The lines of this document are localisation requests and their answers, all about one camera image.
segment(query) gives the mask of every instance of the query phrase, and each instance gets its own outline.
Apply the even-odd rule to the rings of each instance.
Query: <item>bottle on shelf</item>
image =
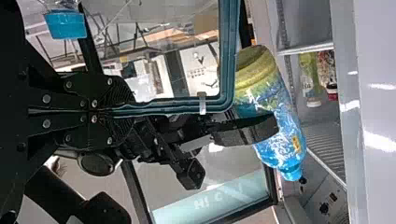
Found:
[[[53,39],[87,37],[84,14],[78,12],[80,0],[44,0],[44,15]]]
[[[317,55],[318,78],[320,85],[326,89],[330,101],[338,100],[337,75],[333,50],[323,50]]]
[[[315,52],[299,54],[299,62],[302,70],[301,83],[303,85],[303,96],[306,98],[306,106],[321,106],[317,54]]]
[[[276,168],[284,179],[299,180],[306,141],[275,58],[266,47],[239,51],[234,108],[240,118],[275,115],[279,132],[253,147],[262,162]]]

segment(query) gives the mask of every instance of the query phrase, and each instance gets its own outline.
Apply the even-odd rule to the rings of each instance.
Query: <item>screw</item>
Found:
[[[50,127],[50,120],[45,119],[43,122],[43,128],[48,129]]]
[[[111,138],[111,137],[107,138],[107,144],[108,145],[113,144],[113,138]]]
[[[72,88],[72,86],[73,86],[73,83],[71,81],[66,82],[66,88],[67,89]]]
[[[66,142],[70,142],[72,140],[72,136],[70,134],[68,134],[65,138],[64,141]]]
[[[85,122],[85,120],[87,120],[87,117],[85,115],[81,116],[81,118],[79,118],[79,121],[81,121],[82,123]]]
[[[49,103],[50,103],[50,95],[45,94],[45,95],[43,96],[43,103],[44,103],[44,104],[49,104]]]
[[[98,101],[97,100],[93,100],[92,101],[92,107],[96,108],[98,106]]]
[[[93,115],[91,118],[92,123],[96,123],[98,121],[98,117],[96,115]]]

